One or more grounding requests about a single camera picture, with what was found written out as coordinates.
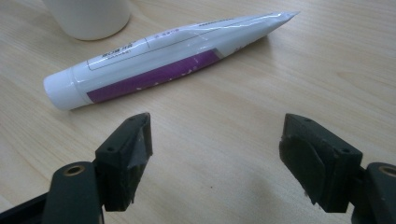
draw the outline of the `black bracket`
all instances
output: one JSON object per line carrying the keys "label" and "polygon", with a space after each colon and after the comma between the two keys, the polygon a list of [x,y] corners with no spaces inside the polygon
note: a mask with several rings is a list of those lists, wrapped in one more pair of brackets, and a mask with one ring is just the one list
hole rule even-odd
{"label": "black bracket", "polygon": [[352,223],[396,223],[396,166],[374,162],[361,168],[362,153],[312,119],[287,114],[280,159],[312,204],[327,213],[355,206]]}
{"label": "black bracket", "polygon": [[62,167],[48,193],[0,214],[0,224],[104,223],[103,205],[125,211],[134,202],[151,155],[149,113],[130,117],[95,151],[93,162]]}

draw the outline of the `toothpaste tube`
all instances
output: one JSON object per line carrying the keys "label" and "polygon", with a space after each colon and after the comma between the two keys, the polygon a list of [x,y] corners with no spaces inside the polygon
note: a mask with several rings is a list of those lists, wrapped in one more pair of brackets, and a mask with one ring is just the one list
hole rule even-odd
{"label": "toothpaste tube", "polygon": [[215,63],[296,14],[203,22],[151,35],[46,77],[44,89],[62,110],[141,91]]}

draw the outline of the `tube cap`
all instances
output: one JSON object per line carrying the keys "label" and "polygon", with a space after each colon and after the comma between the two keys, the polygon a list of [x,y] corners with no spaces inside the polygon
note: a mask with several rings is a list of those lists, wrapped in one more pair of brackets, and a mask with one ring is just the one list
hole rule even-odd
{"label": "tube cap", "polygon": [[68,68],[46,77],[43,81],[49,99],[61,110],[70,110],[91,104],[91,102],[86,102],[79,94],[71,76],[71,68]]}

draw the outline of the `wooden table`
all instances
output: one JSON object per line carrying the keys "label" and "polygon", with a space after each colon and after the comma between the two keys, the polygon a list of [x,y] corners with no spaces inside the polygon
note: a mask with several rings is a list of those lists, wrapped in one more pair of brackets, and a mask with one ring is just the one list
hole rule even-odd
{"label": "wooden table", "polygon": [[[124,213],[106,223],[350,223],[312,205],[282,163],[286,113],[396,163],[396,2],[130,1],[98,41],[67,36],[39,0],[0,2],[0,211],[149,112],[154,155]],[[44,77],[130,41],[200,21],[301,11],[268,37],[188,77],[98,105],[56,109]]]}

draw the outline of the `screw hole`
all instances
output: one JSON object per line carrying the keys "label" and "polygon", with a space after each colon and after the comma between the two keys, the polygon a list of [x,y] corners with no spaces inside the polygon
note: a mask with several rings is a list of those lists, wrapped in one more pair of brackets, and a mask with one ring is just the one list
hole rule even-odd
{"label": "screw hole", "polygon": [[380,166],[378,169],[379,169],[379,171],[381,171],[382,173],[384,173],[386,175],[396,177],[396,168],[394,168],[394,167]]}
{"label": "screw hole", "polygon": [[84,166],[76,165],[76,166],[72,166],[72,167],[69,167],[68,169],[66,169],[64,171],[64,175],[66,175],[66,176],[79,175],[82,172],[84,172],[84,170],[85,170]]}

